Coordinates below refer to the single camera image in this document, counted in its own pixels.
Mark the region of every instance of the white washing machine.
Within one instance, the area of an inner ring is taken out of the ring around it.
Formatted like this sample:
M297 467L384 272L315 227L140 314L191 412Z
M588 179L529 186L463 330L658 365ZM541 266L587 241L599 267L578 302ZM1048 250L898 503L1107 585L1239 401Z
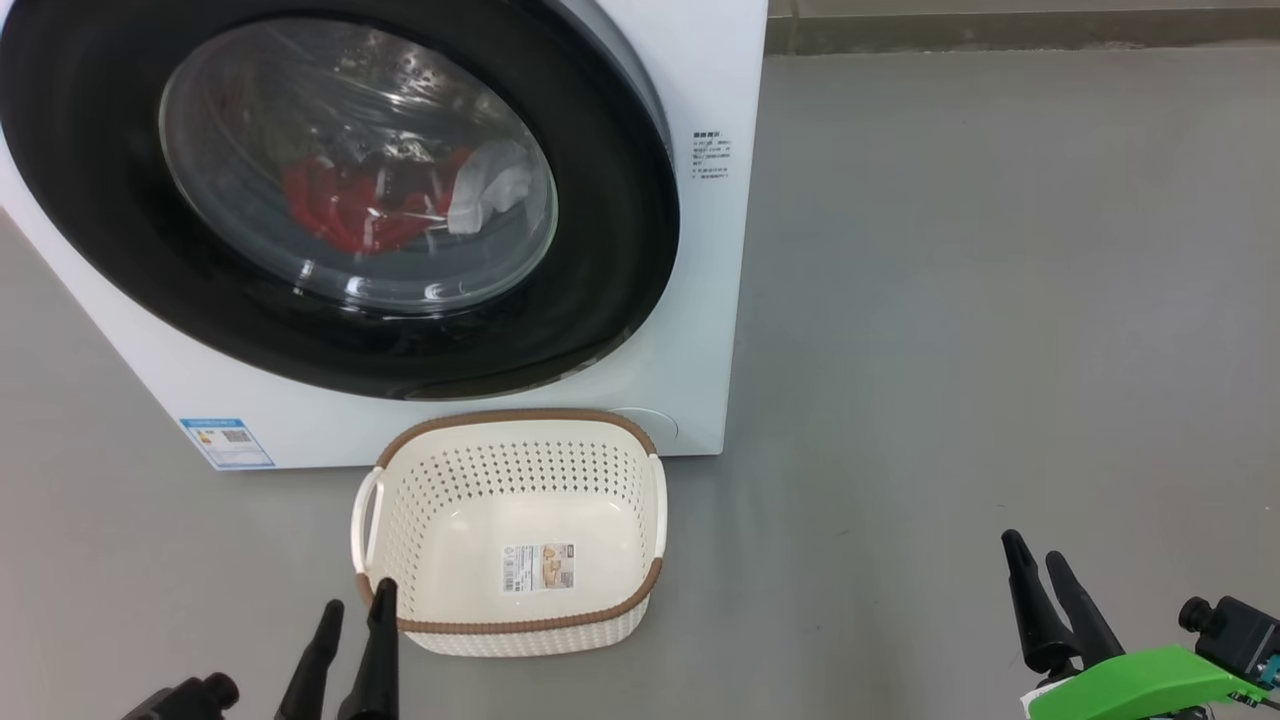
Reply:
M0 22L0 201L216 468L517 407L722 450L765 0Z

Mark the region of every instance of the basket label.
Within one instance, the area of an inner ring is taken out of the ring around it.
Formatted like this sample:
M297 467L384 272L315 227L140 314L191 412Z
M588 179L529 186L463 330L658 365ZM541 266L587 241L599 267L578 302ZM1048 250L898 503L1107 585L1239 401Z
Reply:
M503 593L567 589L573 589L573 543L502 548Z

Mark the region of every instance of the laundry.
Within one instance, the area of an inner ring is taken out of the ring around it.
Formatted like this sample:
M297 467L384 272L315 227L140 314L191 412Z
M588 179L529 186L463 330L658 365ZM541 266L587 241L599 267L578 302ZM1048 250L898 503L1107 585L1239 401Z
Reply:
M344 252L398 250L433 225L443 225L454 178L471 155L470 147L458 149L439 164L371 156L351 170L314 155L284 170L289 215Z
M449 232L479 233L494 213L506 213L529 197L532 182L529 151L518 142L485 142L458 170L448 209Z

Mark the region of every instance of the brown basket rim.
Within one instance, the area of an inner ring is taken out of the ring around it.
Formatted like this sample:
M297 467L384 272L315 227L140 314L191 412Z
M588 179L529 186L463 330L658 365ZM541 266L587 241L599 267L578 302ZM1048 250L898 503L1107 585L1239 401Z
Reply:
M489 410L484 413L465 413L462 415L451 415L448 418L438 418L435 420L428 420L425 423L419 423L412 428L404 430L396 437L383 451L381 456L378 457L378 466L387 468L392 457L401 451L408 442L421 434L440 430L444 428L457 428L461 425L479 425L485 423L508 423L516 420L588 420L595 423L608 423L611 425L617 425L627 432L630 432L637 441L640 441L641 447L649 455L657 455L658 450L654 447L653 441L649 436L640 429L640 425L632 423L631 420L614 415L613 413L605 413L603 410L563 410L563 409L539 409L539 410ZM662 557L654 557L653 562L649 564L649 573L645 574L644 582L630 597L608 607L605 610L598 610L595 612L582 612L579 615L563 615L559 618L548 618L545 620L520 620L515 623L429 623L422 620L407 620L404 618L396 618L396 626L402 633L430 633L430 634L447 634L447 635L499 635L499 634L518 634L518 633L539 633L544 630L559 630L564 628L575 628L579 625L590 625L594 623L604 623L626 615L635 610L649 593L653 592L653 587L658 583L658 575L662 573ZM369 607L374 602L374 588L365 573L356 574L356 588L360 591L360 597L365 601L365 607Z
M564 628L576 628L579 625L605 623L631 612L636 609L636 606L644 602L644 600L649 597L649 593L653 592L653 587L658 583L659 574L662 574L662 557L654 557L653 562L649 564L649 574L646 574L644 582L640 583L640 589L613 607L598 610L595 612L562 615L559 618L548 618L545 620L520 620L516 623L429 623L396 618L396 628L402 633L430 633L440 635L509 635L518 633L540 633L543 630L561 630ZM360 597L365 601L365 607L372 605L374 587L369 575L358 573L356 575L356 588L360 591Z

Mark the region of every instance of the perforated basket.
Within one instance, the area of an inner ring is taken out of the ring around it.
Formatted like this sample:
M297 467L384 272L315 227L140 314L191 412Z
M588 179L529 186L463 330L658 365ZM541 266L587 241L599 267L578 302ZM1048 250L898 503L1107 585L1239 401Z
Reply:
M622 641L667 542L667 483L630 420L521 410L422 423L360 486L351 555L365 603L444 655L518 657Z

